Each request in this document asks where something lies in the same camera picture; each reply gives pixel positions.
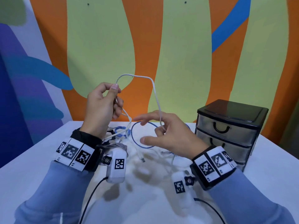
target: white table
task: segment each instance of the white table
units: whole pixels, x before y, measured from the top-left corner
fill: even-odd
[[[126,126],[126,122],[111,122],[110,126]],[[45,139],[0,169],[0,223],[14,222],[14,211],[38,188],[61,141],[69,137],[80,121],[70,121]],[[195,123],[188,123],[194,131]],[[147,124],[134,127],[134,138],[154,135],[154,126]],[[93,195],[90,212],[101,207],[101,223],[221,223],[218,216],[206,205],[197,205],[182,211],[173,194],[170,181],[172,171],[187,168],[171,168],[171,155],[163,158],[154,150],[142,149],[145,163],[140,162],[136,150],[128,145],[126,179],[122,184],[112,185],[104,181]],[[174,165],[187,166],[188,160],[174,159]],[[249,158],[245,175],[272,201],[289,209],[295,222],[299,223],[299,160],[279,148],[263,136],[259,136],[256,147]],[[106,167],[100,166],[88,186],[86,204],[95,185],[106,176]],[[200,187],[198,197],[215,205]]]

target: painted wall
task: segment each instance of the painted wall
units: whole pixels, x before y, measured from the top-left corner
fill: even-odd
[[[154,79],[185,122],[219,98],[267,107],[275,143],[299,97],[299,0],[1,1],[0,54],[35,143],[124,73]],[[119,85],[130,116],[157,109],[149,80]]]

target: forearm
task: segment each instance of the forearm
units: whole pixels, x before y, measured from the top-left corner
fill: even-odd
[[[264,196],[239,169],[208,192],[229,224],[295,224],[285,207]]]
[[[94,172],[78,171],[58,162],[50,168],[34,195],[16,210],[15,224],[77,223]]]

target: plastic drawer unit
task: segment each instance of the plastic drawer unit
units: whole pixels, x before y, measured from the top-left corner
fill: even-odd
[[[195,134],[222,146],[244,171],[267,113],[267,108],[216,100],[197,110]]]

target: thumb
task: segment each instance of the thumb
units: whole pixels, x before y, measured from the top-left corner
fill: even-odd
[[[106,97],[107,97],[109,100],[114,101],[114,99],[117,97],[118,89],[119,89],[118,84],[113,84],[113,85],[110,87],[110,90],[108,91]]]
[[[140,138],[140,143],[144,145],[163,147],[161,137],[145,136]]]

